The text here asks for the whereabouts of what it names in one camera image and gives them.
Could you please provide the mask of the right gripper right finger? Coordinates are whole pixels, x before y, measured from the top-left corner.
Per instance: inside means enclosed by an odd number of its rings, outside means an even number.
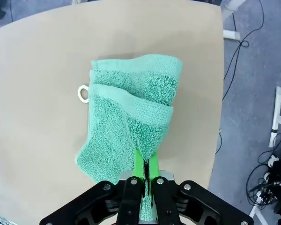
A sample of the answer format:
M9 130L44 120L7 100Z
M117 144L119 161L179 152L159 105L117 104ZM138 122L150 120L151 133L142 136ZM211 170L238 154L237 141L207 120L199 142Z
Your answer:
M171 173L159 170L158 155L148 161L157 219L161 225L181 224L184 217L196 225L251 225L252 218L192 180L177 184Z

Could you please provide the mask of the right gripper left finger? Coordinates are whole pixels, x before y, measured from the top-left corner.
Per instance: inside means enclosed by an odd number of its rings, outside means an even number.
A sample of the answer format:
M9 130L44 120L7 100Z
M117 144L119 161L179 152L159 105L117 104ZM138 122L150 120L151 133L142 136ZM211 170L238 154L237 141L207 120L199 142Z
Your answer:
M118 225L137 225L144 186L144 161L140 151L136 149L133 170L121 173L116 185L110 181L101 181L39 223L98 225L117 216Z

